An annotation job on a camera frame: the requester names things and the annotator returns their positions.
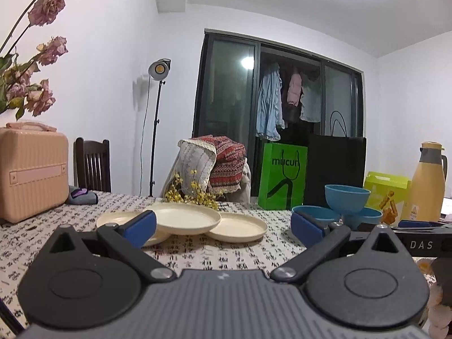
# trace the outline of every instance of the blue gripper pad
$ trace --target blue gripper pad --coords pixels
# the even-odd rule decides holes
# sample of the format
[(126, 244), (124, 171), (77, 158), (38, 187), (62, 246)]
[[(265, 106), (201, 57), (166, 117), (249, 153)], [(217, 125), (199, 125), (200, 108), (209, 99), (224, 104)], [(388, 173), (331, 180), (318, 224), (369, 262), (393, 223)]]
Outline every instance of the blue gripper pad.
[(290, 229), (295, 237), (308, 249), (322, 241), (325, 232), (295, 212), (290, 217)]
[(400, 228), (429, 228), (441, 227), (442, 224), (437, 222), (401, 220), (397, 226)]
[(122, 236), (133, 246), (141, 248), (154, 235), (157, 216), (152, 210), (145, 210), (121, 227)]

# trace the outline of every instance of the cream plate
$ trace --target cream plate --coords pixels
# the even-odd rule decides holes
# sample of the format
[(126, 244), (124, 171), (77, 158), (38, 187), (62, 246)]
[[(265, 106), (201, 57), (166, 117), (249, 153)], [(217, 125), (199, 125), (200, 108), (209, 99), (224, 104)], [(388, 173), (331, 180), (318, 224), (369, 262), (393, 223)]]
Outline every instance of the cream plate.
[(157, 215), (158, 229), (171, 234), (206, 233), (221, 220), (219, 212), (200, 205), (163, 202), (152, 204), (145, 210), (153, 210)]
[(267, 229), (267, 223), (253, 216), (221, 213), (221, 222), (206, 235), (223, 242), (251, 242), (261, 238)]
[[(122, 225), (124, 223), (127, 223), (130, 219), (135, 218), (137, 215), (141, 214), (141, 212), (113, 212), (113, 213), (105, 213), (102, 214), (96, 221), (96, 227), (99, 228), (101, 225), (107, 224), (107, 223), (118, 223), (119, 225)], [(146, 243), (143, 245), (143, 247), (152, 246), (155, 244), (159, 244), (166, 239), (171, 234), (160, 231), (157, 229), (154, 233), (154, 235), (146, 241)]]

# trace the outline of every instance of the pink suitcase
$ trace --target pink suitcase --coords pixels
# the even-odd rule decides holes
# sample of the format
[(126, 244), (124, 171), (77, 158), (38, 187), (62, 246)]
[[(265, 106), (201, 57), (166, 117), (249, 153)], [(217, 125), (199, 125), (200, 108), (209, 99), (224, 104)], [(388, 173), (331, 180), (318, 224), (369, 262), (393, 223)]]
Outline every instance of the pink suitcase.
[(39, 122), (0, 128), (0, 218), (17, 223), (66, 201), (68, 149), (66, 136)]

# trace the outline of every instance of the gray gripper base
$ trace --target gray gripper base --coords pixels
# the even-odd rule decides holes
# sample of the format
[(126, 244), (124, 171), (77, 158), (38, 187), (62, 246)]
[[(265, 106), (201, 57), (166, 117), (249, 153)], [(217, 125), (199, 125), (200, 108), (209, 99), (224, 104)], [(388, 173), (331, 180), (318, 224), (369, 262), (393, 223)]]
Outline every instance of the gray gripper base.
[(313, 311), (296, 287), (268, 280), (259, 270), (184, 270), (154, 284), (124, 316), (85, 331), (32, 325), (20, 339), (426, 339), (410, 326), (362, 332), (331, 323)]

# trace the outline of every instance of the chair back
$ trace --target chair back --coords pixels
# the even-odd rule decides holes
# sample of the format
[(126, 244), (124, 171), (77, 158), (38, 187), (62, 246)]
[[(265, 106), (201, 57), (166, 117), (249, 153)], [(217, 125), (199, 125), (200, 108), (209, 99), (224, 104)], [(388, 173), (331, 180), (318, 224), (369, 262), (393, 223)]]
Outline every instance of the chair back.
[(79, 188), (111, 192), (110, 142), (75, 140), (75, 163)]

